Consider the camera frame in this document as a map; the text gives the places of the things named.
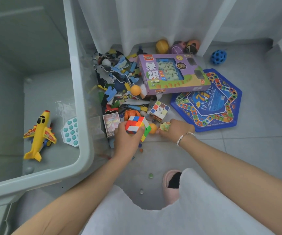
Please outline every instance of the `person's left hand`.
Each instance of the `person's left hand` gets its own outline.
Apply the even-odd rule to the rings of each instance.
[[[116,157],[132,158],[139,147],[140,139],[144,134],[144,126],[140,127],[137,133],[130,136],[125,129],[127,121],[121,122],[115,129],[115,155]]]

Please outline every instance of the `beaded bracelet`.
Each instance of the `beaded bracelet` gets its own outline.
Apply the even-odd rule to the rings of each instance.
[[[177,144],[178,146],[179,146],[180,140],[182,140],[182,138],[185,137],[187,134],[191,134],[191,135],[194,136],[194,133],[191,133],[191,132],[188,132],[188,133],[186,133],[186,134],[180,136],[180,138],[179,138],[178,141],[176,142],[176,144]]]

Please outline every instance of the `forearm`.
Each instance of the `forearm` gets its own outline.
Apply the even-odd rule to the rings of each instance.
[[[14,232],[14,235],[79,234],[130,160],[129,157],[114,156],[28,220]]]
[[[276,234],[282,234],[282,181],[227,153],[185,136],[182,146],[220,191]]]

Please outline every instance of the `blue ball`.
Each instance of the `blue ball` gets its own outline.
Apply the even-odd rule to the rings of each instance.
[[[216,50],[211,55],[211,63],[214,65],[219,65],[225,62],[227,58],[227,53],[225,50]]]

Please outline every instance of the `yellow toy airplane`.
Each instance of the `yellow toy airplane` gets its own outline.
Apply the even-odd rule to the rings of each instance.
[[[57,139],[54,136],[54,133],[51,132],[51,128],[48,128],[47,125],[50,124],[49,117],[50,111],[46,110],[42,115],[37,119],[37,125],[34,125],[33,129],[30,129],[23,138],[32,139],[31,151],[26,153],[23,159],[36,159],[39,162],[42,160],[40,151],[43,146],[49,147],[51,143],[56,143]]]

